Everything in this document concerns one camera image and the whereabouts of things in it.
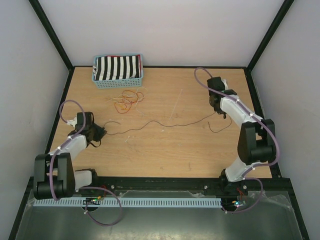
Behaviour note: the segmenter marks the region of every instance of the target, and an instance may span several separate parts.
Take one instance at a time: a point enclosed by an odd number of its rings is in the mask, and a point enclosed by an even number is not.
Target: wooden tabletop
[[[209,69],[213,76],[227,79],[229,88],[253,110],[242,69]],[[213,113],[208,90],[194,79],[191,68],[145,68],[141,88],[145,98],[125,113],[119,114],[111,98],[124,90],[137,88],[98,89],[91,81],[91,67],[76,67],[67,100],[79,102],[85,111],[93,112],[95,123],[105,126],[109,134],[138,129],[151,120],[164,125],[186,125]],[[203,83],[209,78],[199,71]],[[65,119],[73,119],[79,108],[67,103],[62,111]],[[114,177],[180,177],[217,178],[237,156],[240,129],[229,117],[214,114],[189,126],[163,127],[155,122],[138,131],[105,135],[98,148],[89,145],[73,161],[73,169],[95,169],[99,176]],[[61,120],[54,136],[52,150],[63,143],[73,130]],[[271,178],[268,167],[259,167],[251,177]]]

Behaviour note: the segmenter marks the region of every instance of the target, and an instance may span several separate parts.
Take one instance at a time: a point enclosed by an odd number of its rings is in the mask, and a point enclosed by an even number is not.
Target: blue basket
[[[107,55],[112,56],[135,56],[140,55],[141,64],[141,77],[139,78],[128,78],[128,79],[115,79],[115,80],[95,80],[95,74],[92,73],[92,82],[98,87],[98,89],[113,89],[113,88],[133,88],[142,86],[142,78],[144,77],[144,68],[142,64],[142,54],[141,53],[124,53],[124,54],[105,54],[98,55],[94,57],[93,66],[97,66],[97,58],[104,57]]]

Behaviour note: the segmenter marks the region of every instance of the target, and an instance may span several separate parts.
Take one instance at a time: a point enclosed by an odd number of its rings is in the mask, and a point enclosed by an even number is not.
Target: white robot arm
[[[227,82],[220,77],[208,79],[207,85],[213,90],[230,96],[231,99],[209,90],[209,103],[218,114],[223,114],[224,118],[228,114],[241,129],[237,146],[238,156],[232,165],[222,171],[220,178],[224,178],[226,184],[242,181],[248,170],[261,163],[273,161],[276,157],[273,140],[252,116],[263,122],[273,134],[275,134],[274,122],[263,119],[246,107],[237,93],[229,89]],[[257,139],[256,134],[261,136],[261,139]]]
[[[79,112],[74,121],[71,121],[70,125],[75,129],[69,133],[68,142],[65,142],[66,145],[63,147],[61,145],[59,149],[56,148],[35,158],[33,193],[36,199],[51,199],[53,197],[50,189],[49,166],[51,158],[56,152],[58,153],[54,158],[53,169],[57,171],[57,174],[53,176],[53,189],[57,198],[71,197],[75,190],[91,185],[98,177],[94,169],[74,171],[72,166],[72,161],[89,144],[92,144],[91,141],[99,142],[107,133],[104,127],[94,123],[92,112],[85,112],[84,114],[85,126],[83,130],[83,113]]]

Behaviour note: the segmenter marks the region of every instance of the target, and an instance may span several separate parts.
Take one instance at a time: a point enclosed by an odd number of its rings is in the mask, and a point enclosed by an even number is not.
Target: striped cloth
[[[135,56],[102,56],[93,68],[94,80],[121,80],[141,77],[141,58]]]

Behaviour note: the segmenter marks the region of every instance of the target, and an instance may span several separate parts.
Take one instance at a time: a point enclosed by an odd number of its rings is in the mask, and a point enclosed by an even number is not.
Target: purple cable
[[[119,214],[118,218],[117,218],[114,222],[112,222],[112,223],[101,223],[101,222],[95,220],[95,219],[90,215],[90,213],[89,213],[88,210],[87,210],[88,205],[89,205],[90,202],[87,202],[86,205],[85,205],[85,209],[84,209],[85,212],[84,212],[84,214],[88,215],[94,223],[96,223],[96,224],[98,224],[98,225],[100,225],[100,226],[102,226],[102,227],[110,227],[110,226],[113,226],[113,225],[117,224],[118,222],[120,222],[120,220],[122,219],[122,216],[123,216],[122,205],[121,205],[121,202],[120,202],[119,198],[118,198],[112,191],[109,191],[108,189],[105,189],[105,188],[103,188],[103,187],[96,187],[96,186],[84,186],[84,187],[81,187],[80,189],[103,190],[103,191],[111,194],[111,195],[116,199],[116,201],[117,201],[118,204],[119,204],[120,214]]]
[[[212,88],[204,85],[202,82],[200,82],[200,80],[199,80],[198,77],[197,77],[197,70],[203,70],[203,71],[205,71],[211,78],[213,78],[213,76],[211,75],[211,73],[210,73],[207,69],[205,69],[205,68],[203,68],[203,67],[197,67],[197,68],[194,70],[194,78],[195,78],[195,80],[196,80],[202,87],[204,87],[205,89],[208,89],[208,90],[210,90],[210,91],[212,91],[212,92],[214,92],[214,93],[216,93],[216,94],[219,94],[219,95],[221,95],[221,96],[224,96],[225,98],[230,99],[231,101],[234,101],[235,104],[238,104],[238,106],[239,106],[245,113],[247,113],[247,114],[250,115],[250,112],[247,110],[247,108],[246,108],[240,101],[237,101],[236,98],[234,98],[234,97],[232,97],[232,96],[230,96],[230,95],[227,95],[227,94],[225,94],[225,93],[223,93],[223,92],[214,90],[214,89],[212,89]],[[254,115],[251,116],[251,118],[252,118],[253,120],[255,120],[261,127],[263,127],[263,128],[266,130],[266,132],[270,135],[270,137],[272,138],[272,140],[273,140],[273,142],[274,142],[274,145],[275,145],[275,159],[274,159],[274,161],[271,162],[271,163],[257,164],[257,165],[254,165],[253,167],[249,168],[248,170],[246,170],[246,171],[243,173],[243,175],[242,175],[243,179],[245,179],[246,174],[249,173],[254,167],[262,167],[262,166],[272,166],[272,165],[275,165],[275,164],[278,162],[279,158],[280,158],[280,147],[279,147],[279,143],[278,143],[275,135],[271,132],[271,130],[270,130],[263,122],[261,122],[261,121],[260,121],[258,118],[256,118]],[[234,211],[234,212],[232,212],[232,213],[234,213],[234,214],[243,213],[243,212],[246,212],[246,211],[252,209],[252,208],[260,201],[260,199],[261,199],[261,197],[262,197],[264,187],[263,187],[263,184],[262,184],[262,182],[260,181],[260,179],[259,179],[259,178],[255,178],[255,177],[248,177],[248,178],[246,178],[246,180],[256,180],[256,181],[258,181],[258,182],[260,183],[260,186],[261,186],[260,195],[259,195],[259,197],[257,198],[257,200],[254,202],[254,204],[252,204],[250,207],[248,207],[248,208],[246,208],[246,209],[243,209],[243,210],[240,210],[240,211]]]
[[[76,136],[78,136],[81,131],[85,128],[86,126],[86,115],[85,115],[85,111],[84,109],[82,108],[82,106],[76,102],[75,100],[66,100],[64,101],[63,103],[61,103],[60,107],[59,107],[59,115],[60,115],[60,118],[62,121],[64,121],[65,123],[67,122],[63,117],[62,117],[62,108],[63,106],[68,103],[68,102],[72,102],[72,103],[75,103],[78,105],[78,107],[80,108],[81,112],[82,112],[82,115],[83,115],[83,125],[82,127],[80,128],[79,131],[77,131],[74,135],[71,136],[71,138],[68,138],[64,143],[62,143],[51,157],[51,160],[50,160],[50,167],[49,167],[49,183],[50,183],[50,191],[51,191],[51,195],[52,195],[52,198],[55,200],[55,201],[58,201],[59,199],[57,198],[56,194],[55,194],[55,189],[54,189],[54,179],[53,179],[53,171],[54,171],[54,161],[55,161],[55,158],[57,156],[57,154],[72,140],[74,139]]]

